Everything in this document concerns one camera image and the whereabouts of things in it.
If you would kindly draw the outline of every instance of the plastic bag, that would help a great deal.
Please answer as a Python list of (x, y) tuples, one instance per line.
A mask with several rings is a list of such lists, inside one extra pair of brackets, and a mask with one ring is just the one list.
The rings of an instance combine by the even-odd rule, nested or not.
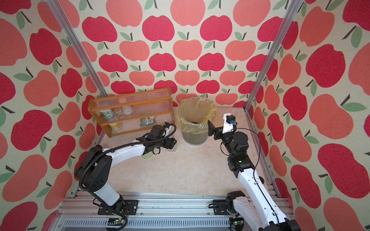
[(177, 111), (178, 126), (183, 132), (193, 134), (208, 132), (208, 120), (213, 121), (218, 116), (216, 104), (203, 97), (183, 100)]

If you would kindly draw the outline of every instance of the apple wallpaper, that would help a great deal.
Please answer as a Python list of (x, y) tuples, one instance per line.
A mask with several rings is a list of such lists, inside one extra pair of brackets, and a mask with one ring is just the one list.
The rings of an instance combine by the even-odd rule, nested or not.
[(46, 18), (55, 22), (45, 1), (0, 1), (1, 231), (46, 231), (101, 133), (86, 70)]
[(366, 0), (306, 0), (249, 109), (302, 231), (370, 230), (369, 15)]

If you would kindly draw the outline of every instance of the trash can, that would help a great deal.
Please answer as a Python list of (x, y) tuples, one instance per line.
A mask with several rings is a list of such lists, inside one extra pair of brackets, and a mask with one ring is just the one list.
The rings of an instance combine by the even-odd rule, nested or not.
[(191, 145), (203, 144), (208, 137), (208, 120), (218, 115), (216, 104), (207, 98), (191, 97), (178, 107), (177, 124), (184, 140)]

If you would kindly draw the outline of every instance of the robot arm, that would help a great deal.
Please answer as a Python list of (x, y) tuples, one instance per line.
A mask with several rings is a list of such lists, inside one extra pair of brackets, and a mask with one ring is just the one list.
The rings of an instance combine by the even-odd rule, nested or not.
[(241, 191), (234, 191), (228, 193), (225, 200), (228, 211), (231, 214), (239, 213), (254, 231), (300, 231), (297, 222), (288, 220), (263, 186), (246, 153), (248, 136), (243, 132), (235, 132), (235, 116), (226, 113), (223, 119), (223, 127), (218, 128), (208, 121), (208, 135), (214, 135), (215, 140), (222, 140), (229, 152), (229, 169), (245, 187), (255, 206), (250, 205)]
[[(174, 127), (174, 130), (169, 134), (171, 126)], [(102, 200), (116, 213), (120, 213), (123, 198), (108, 183), (108, 175), (111, 167), (132, 157), (141, 156), (154, 151), (155, 148), (164, 147), (172, 149), (176, 144), (176, 140), (170, 138), (170, 136), (175, 130), (176, 126), (169, 123), (165, 123), (164, 126), (154, 125), (149, 133), (137, 138), (130, 144), (113, 149), (102, 149), (100, 145), (91, 148), (75, 171), (75, 176), (85, 187), (81, 187), (80, 184), (80, 188), (88, 191), (98, 200)], [(88, 168), (94, 158), (99, 155), (102, 157), (96, 161), (96, 164)]]

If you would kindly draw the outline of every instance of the jar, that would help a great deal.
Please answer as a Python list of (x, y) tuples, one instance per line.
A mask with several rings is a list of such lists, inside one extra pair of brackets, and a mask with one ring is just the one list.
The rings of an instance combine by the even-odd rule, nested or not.
[(101, 113), (101, 115), (102, 115), (104, 118), (106, 118), (106, 119), (108, 119), (108, 118), (110, 118), (110, 117), (112, 117), (112, 116), (113, 116), (113, 111), (112, 111), (112, 109), (100, 110), (100, 113)]
[(112, 130), (119, 130), (122, 127), (121, 122), (118, 123), (110, 123), (109, 126), (111, 127)]

